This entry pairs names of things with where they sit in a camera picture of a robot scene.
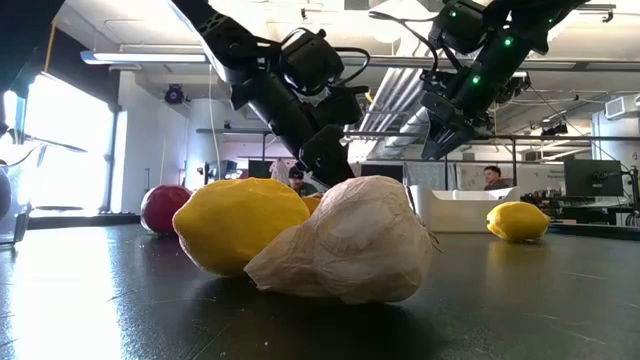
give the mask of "person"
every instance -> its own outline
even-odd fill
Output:
[[[303,181],[304,173],[297,167],[289,169],[289,187],[295,190],[300,197],[313,195],[318,192],[315,186]]]
[[[484,168],[484,179],[487,182],[487,185],[484,187],[484,190],[498,190],[498,189],[506,189],[510,188],[511,184],[509,181],[502,179],[502,171],[497,166],[487,166]]]

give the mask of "black table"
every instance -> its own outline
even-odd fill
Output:
[[[441,235],[395,305],[261,293],[136,225],[0,250],[1,359],[640,359],[640,242]]]

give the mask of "wire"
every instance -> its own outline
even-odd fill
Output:
[[[356,77],[358,77],[367,68],[367,66],[369,66],[369,62],[371,61],[371,55],[365,49],[356,48],[356,47],[334,47],[333,49],[336,52],[355,52],[355,53],[360,53],[360,54],[364,55],[364,57],[365,57],[364,63],[362,64],[360,69],[358,69],[358,71],[356,71],[353,74],[351,74],[351,76],[349,76],[348,78],[346,78],[344,80],[340,80],[336,84],[332,84],[332,86],[334,86],[334,87],[344,86],[349,81],[351,81],[351,80],[355,79]]]
[[[291,40],[292,37],[295,36],[295,34],[299,33],[299,32],[311,32],[309,29],[305,29],[303,27],[299,27],[299,28],[295,28],[293,29],[289,34],[287,34],[287,36],[284,37],[284,39],[282,39],[282,41],[280,42],[280,44],[282,45],[282,47],[284,47],[284,45],[289,42],[289,40]]]
[[[211,133],[213,134],[213,146],[216,149],[216,160],[218,161],[218,171],[216,171],[216,175],[218,175],[218,180],[220,180],[220,173],[222,172],[222,168],[220,166],[220,150],[218,149],[218,139],[216,138],[216,128],[213,126],[213,105],[211,105],[211,86],[213,85],[213,78],[211,75],[211,70],[213,69],[213,65],[209,64],[209,120],[211,121]]]
[[[549,102],[547,101],[547,99],[545,99],[539,92],[538,90],[536,90],[533,85],[530,86],[531,90],[533,90],[533,92],[555,113],[556,116],[560,116],[560,112],[557,111],[553,106],[551,106],[551,104],[549,104]],[[575,126],[573,126],[573,124],[571,124],[568,121],[565,121],[565,123],[567,125],[569,125],[573,130],[575,130],[578,134],[580,134],[580,136],[585,136],[584,133],[582,133],[580,130],[578,130],[578,128],[576,128]],[[609,154],[608,152],[604,151],[604,149],[602,149],[602,147],[600,147],[600,145],[596,144],[595,141],[589,140],[589,142],[591,143],[591,145],[593,145],[595,148],[597,148],[598,150],[600,150],[603,154],[607,155],[608,157],[610,157],[612,160],[616,160],[619,161],[618,159],[616,159],[615,157],[613,157],[611,154]],[[622,165],[622,167],[625,169],[625,171],[630,171],[629,168],[623,164],[620,163],[620,165]]]
[[[426,19],[405,19],[405,18],[397,18],[395,16],[381,13],[379,11],[369,11],[369,17],[376,20],[392,20],[392,21],[400,21],[400,22],[432,22],[438,15]]]
[[[413,36],[418,38],[418,40],[420,40],[422,43],[427,45],[427,47],[429,48],[429,51],[431,52],[431,56],[433,56],[433,64],[431,64],[431,69],[427,73],[426,79],[431,80],[431,78],[433,77],[433,74],[435,74],[436,70],[438,69],[438,51],[436,50],[436,47],[429,40],[427,40],[424,36],[420,35],[417,31],[413,30],[409,25],[407,25],[407,22],[418,22],[418,21],[414,21],[414,19],[399,19],[395,16],[381,13],[379,11],[369,11],[369,17],[376,20],[395,21],[396,23],[402,25],[405,29],[407,29],[411,34],[413,34]],[[420,22],[430,22],[435,20],[436,17],[423,19]]]

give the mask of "fluorescent light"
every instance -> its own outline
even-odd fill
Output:
[[[96,53],[82,51],[80,57],[89,65],[207,62],[207,57],[204,54]]]

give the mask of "lemon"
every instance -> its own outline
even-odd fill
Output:
[[[295,191],[277,180],[222,180],[196,191],[173,226],[184,252],[200,268],[243,275],[243,268],[283,230],[309,218]]]
[[[320,205],[320,200],[320,198],[315,196],[302,198],[302,201],[304,201],[304,204],[307,205],[307,208],[309,209],[309,213],[311,215],[313,215],[313,212],[316,211],[316,208],[318,207],[318,205]]]
[[[535,205],[511,201],[491,210],[487,228],[506,241],[536,240],[547,230],[550,220]]]

